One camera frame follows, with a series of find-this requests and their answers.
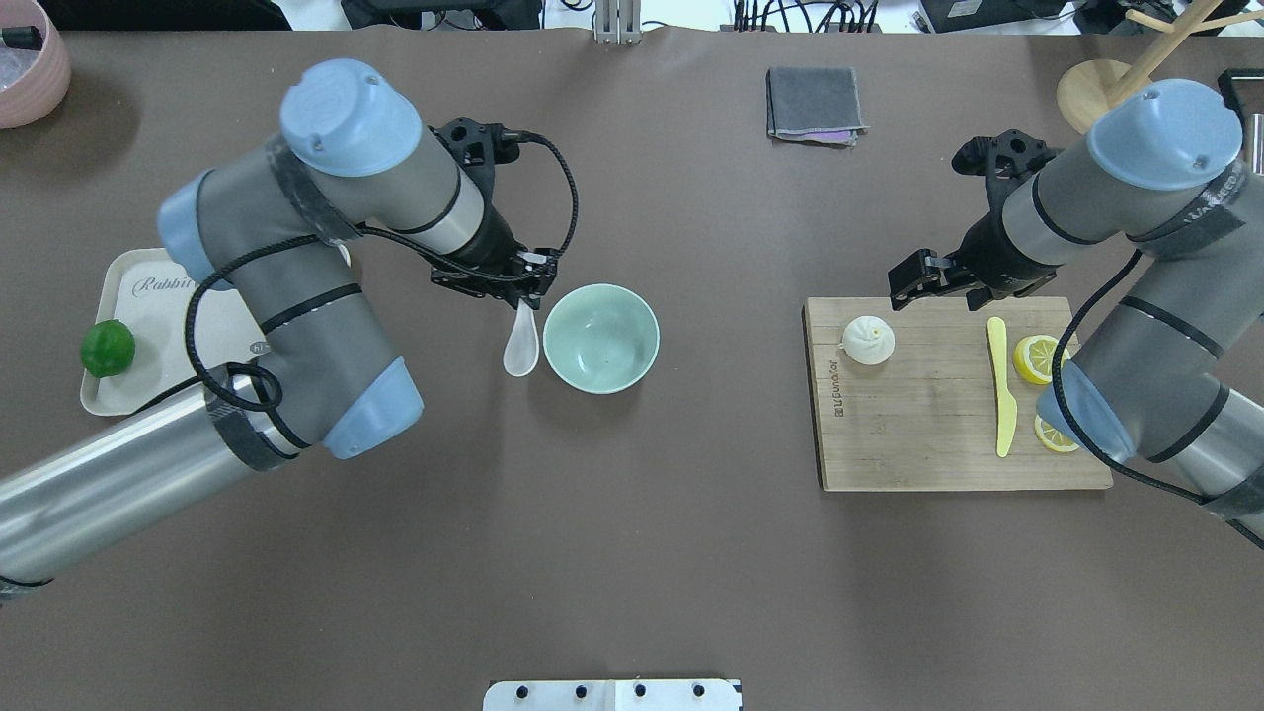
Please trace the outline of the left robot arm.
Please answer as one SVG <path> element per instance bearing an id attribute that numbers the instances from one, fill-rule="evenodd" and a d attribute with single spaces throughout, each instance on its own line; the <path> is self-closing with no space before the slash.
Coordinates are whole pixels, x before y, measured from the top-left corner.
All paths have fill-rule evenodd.
<path id="1" fill-rule="evenodd" d="M 303 72 L 276 135 L 159 207 L 196 287 L 193 378 L 3 481 L 4 601 L 315 444 L 349 459 L 411 428 L 423 397 L 340 245 L 380 237 L 437 286 L 537 309 L 565 248 L 525 247 L 493 204 L 523 143 L 549 140 L 469 118 L 432 130 L 362 59 Z"/>

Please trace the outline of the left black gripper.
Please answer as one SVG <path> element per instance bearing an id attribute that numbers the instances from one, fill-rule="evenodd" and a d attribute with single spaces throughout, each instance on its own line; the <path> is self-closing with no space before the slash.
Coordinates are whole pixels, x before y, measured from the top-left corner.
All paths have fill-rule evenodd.
<path id="1" fill-rule="evenodd" d="M 470 240 L 447 253 L 446 259 L 465 269 L 517 276 L 517 280 L 487 280 L 430 261 L 431 282 L 473 297 L 517 297 L 528 309 L 540 309 L 557 277 L 562 252 L 525 248 L 492 202 L 495 167 L 520 158 L 517 134 L 501 124 L 480 124 L 474 118 L 461 116 L 440 127 L 437 135 L 461 170 L 456 206 L 468 207 L 480 201 L 477 219 L 460 219 L 464 225 L 458 235 Z"/>

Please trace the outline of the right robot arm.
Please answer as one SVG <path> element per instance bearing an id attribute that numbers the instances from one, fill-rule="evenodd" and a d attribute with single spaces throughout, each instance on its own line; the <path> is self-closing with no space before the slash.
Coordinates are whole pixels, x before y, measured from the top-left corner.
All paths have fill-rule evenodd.
<path id="1" fill-rule="evenodd" d="M 889 273 L 891 306 L 964 292 L 971 310 L 1028 296 L 1115 235 L 1149 266 L 1038 400 L 1039 416 L 1116 472 L 1170 467 L 1177 495 L 1261 541 L 1263 410 L 1213 377 L 1261 320 L 1261 177 L 1224 97 L 1169 78 L 1063 151 L 1016 130 L 976 135 L 952 164 L 986 182 L 961 245 Z"/>

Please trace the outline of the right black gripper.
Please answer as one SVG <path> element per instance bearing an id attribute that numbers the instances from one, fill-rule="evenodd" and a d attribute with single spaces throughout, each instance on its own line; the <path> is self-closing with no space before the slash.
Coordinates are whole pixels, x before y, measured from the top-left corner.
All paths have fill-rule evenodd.
<path id="1" fill-rule="evenodd" d="M 962 288 L 968 302 L 994 302 L 1024 297 L 1055 280 L 1055 266 L 1031 261 L 1014 245 L 1002 213 L 1006 200 L 1057 154 L 1044 140 L 1015 129 L 966 140 L 951 167 L 957 175 L 983 177 L 988 213 L 949 256 L 916 249 L 889 269 L 891 310 L 899 312 L 913 301 L 945 294 L 948 287 L 949 292 Z"/>

